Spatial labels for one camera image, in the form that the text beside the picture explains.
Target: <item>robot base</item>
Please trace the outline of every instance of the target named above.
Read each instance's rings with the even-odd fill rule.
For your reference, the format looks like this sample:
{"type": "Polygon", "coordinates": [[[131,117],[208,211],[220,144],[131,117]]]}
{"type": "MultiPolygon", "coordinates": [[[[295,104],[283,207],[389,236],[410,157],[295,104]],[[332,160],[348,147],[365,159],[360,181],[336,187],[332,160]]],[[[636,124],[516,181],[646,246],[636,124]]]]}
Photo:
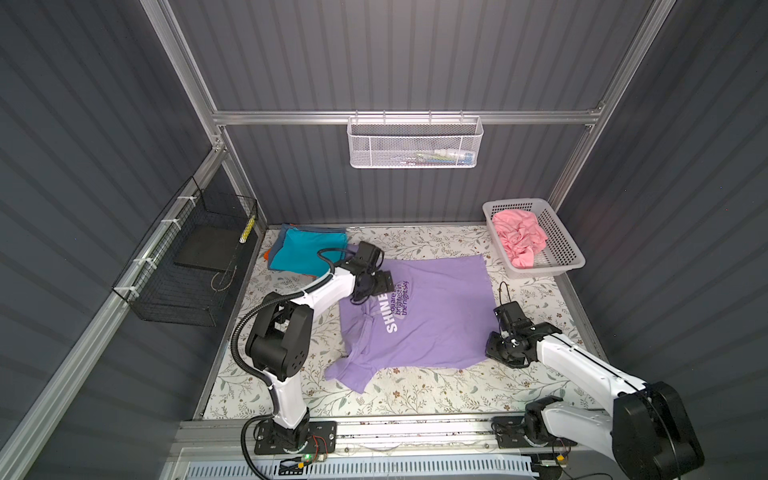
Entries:
{"type": "Polygon", "coordinates": [[[564,446],[572,447],[577,445],[569,439],[546,440],[541,443],[534,443],[526,435],[525,415],[505,415],[493,417],[491,419],[491,428],[496,437],[496,442],[500,449],[523,449],[528,447],[542,446],[560,449],[564,446]]]}
{"type": "Polygon", "coordinates": [[[306,442],[299,445],[299,450],[285,435],[281,435],[272,420],[261,422],[256,428],[256,447],[253,449],[255,455],[284,455],[311,453],[314,455],[317,450],[319,453],[333,453],[336,450],[336,422],[308,422],[306,424],[308,433],[306,442]],[[313,435],[317,437],[319,449],[315,446],[313,435]]]}

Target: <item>white wire mesh basket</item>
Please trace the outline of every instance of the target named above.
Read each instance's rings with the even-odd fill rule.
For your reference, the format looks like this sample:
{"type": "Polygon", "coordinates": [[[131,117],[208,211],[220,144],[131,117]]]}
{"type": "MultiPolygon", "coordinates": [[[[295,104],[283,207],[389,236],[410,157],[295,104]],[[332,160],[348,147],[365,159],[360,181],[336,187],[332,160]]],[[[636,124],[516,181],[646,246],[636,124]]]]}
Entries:
{"type": "Polygon", "coordinates": [[[477,165],[480,118],[361,120],[350,117],[349,163],[354,168],[472,168],[477,165]]]}
{"type": "Polygon", "coordinates": [[[532,276],[555,276],[569,270],[582,268],[585,264],[584,255],[578,249],[573,237],[565,229],[558,215],[541,198],[515,198],[512,200],[497,200],[486,202],[482,206],[485,222],[491,233],[491,241],[502,257],[504,270],[511,279],[529,278],[532,276]],[[536,214],[538,225],[547,234],[547,246],[537,253],[533,259],[532,268],[516,268],[512,266],[507,252],[502,246],[502,239],[496,233],[493,216],[502,210],[526,210],[536,214]]]}

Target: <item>floral patterned surface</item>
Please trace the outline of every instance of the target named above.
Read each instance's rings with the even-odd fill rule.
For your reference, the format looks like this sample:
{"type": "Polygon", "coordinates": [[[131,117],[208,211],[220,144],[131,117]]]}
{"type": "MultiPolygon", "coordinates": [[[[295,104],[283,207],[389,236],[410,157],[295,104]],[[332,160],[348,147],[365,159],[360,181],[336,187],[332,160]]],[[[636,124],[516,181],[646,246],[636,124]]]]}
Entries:
{"type": "MultiPolygon", "coordinates": [[[[277,230],[267,231],[263,252],[274,243],[277,234],[277,230]]],[[[350,243],[360,240],[380,247],[388,258],[404,260],[482,254],[497,301],[498,286],[506,280],[512,299],[521,304],[529,318],[534,322],[553,323],[581,343],[554,278],[508,280],[485,226],[377,227],[349,231],[350,243]]],[[[270,271],[260,257],[240,312],[244,314],[257,306],[269,292],[292,293],[310,281],[312,277],[306,275],[270,271]]],[[[243,329],[241,352],[249,331],[249,326],[243,329]]],[[[339,307],[335,305],[313,325],[310,354],[302,368],[304,399],[313,417],[521,411],[531,400],[553,394],[576,406],[596,407],[594,400],[575,384],[538,362],[527,369],[510,369],[491,359],[463,370],[416,367],[380,370],[361,395],[336,380],[325,380],[325,368],[345,354],[339,307]]],[[[227,350],[204,418],[241,419],[268,413],[271,409],[264,384],[240,370],[227,350]]]]}

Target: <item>folded t-shirt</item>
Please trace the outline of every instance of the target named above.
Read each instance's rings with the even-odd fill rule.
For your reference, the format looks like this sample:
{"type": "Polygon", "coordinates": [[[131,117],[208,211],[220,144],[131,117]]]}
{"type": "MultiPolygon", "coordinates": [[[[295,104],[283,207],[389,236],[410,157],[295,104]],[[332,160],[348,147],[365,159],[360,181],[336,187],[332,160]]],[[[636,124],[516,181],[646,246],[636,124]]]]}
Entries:
{"type": "Polygon", "coordinates": [[[283,248],[283,244],[286,240],[286,234],[288,230],[301,230],[304,232],[317,232],[317,233],[346,233],[346,228],[330,228],[330,227],[311,227],[307,225],[293,225],[292,223],[283,223],[280,226],[280,233],[277,234],[277,239],[272,247],[266,252],[264,258],[266,258],[266,268],[274,270],[272,268],[272,260],[280,249],[283,248]]]}
{"type": "Polygon", "coordinates": [[[395,291],[362,305],[339,302],[347,357],[326,368],[363,392],[379,369],[397,366],[464,369],[485,359],[497,329],[496,302],[482,256],[384,260],[395,291]]]}
{"type": "MultiPolygon", "coordinates": [[[[318,233],[292,229],[286,232],[283,248],[275,253],[270,268],[305,275],[321,276],[328,263],[317,256],[324,248],[346,248],[346,233],[318,233]]],[[[343,252],[325,252],[323,256],[332,262],[341,260],[343,252]]]]}

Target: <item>white vent grille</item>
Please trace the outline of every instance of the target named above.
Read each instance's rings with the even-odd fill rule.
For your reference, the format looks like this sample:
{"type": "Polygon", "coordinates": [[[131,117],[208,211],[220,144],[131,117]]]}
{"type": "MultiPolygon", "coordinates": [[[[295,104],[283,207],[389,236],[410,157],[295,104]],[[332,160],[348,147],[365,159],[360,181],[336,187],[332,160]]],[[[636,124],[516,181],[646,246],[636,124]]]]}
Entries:
{"type": "MultiPolygon", "coordinates": [[[[257,460],[257,468],[269,478],[373,478],[419,475],[517,475],[538,477],[531,470],[531,459],[520,455],[432,455],[418,457],[329,458],[305,468],[301,475],[278,475],[279,460],[257,460]]],[[[188,479],[224,480],[257,478],[238,462],[192,462],[188,479]]]]}
{"type": "Polygon", "coordinates": [[[350,118],[349,163],[355,168],[472,168],[482,140],[480,118],[455,123],[360,123],[350,118]]]}

